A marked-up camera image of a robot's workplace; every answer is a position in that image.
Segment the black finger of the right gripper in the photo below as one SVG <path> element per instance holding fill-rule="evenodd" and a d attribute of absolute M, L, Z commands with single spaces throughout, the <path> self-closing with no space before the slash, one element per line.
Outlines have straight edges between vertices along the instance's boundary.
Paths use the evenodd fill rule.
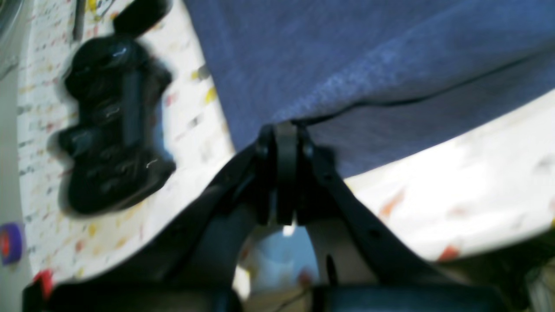
<path fill-rule="evenodd" d="M 277 125 L 277 218 L 290 224 L 303 194 L 317 194 L 326 202 L 302 212 L 302 222 L 338 218 L 347 228 L 367 266 L 385 285 L 454 286 L 408 248 L 365 207 L 339 177 L 335 166 L 313 144 L 307 133 L 285 122 Z"/>

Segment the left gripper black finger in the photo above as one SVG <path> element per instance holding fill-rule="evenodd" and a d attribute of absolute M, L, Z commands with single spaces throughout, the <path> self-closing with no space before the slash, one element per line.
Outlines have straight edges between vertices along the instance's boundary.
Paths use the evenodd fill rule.
<path fill-rule="evenodd" d="M 230 288 L 244 241 L 269 219 L 275 154 L 275 127 L 264 126 L 147 246 L 105 274 L 65 289 L 92 296 Z"/>

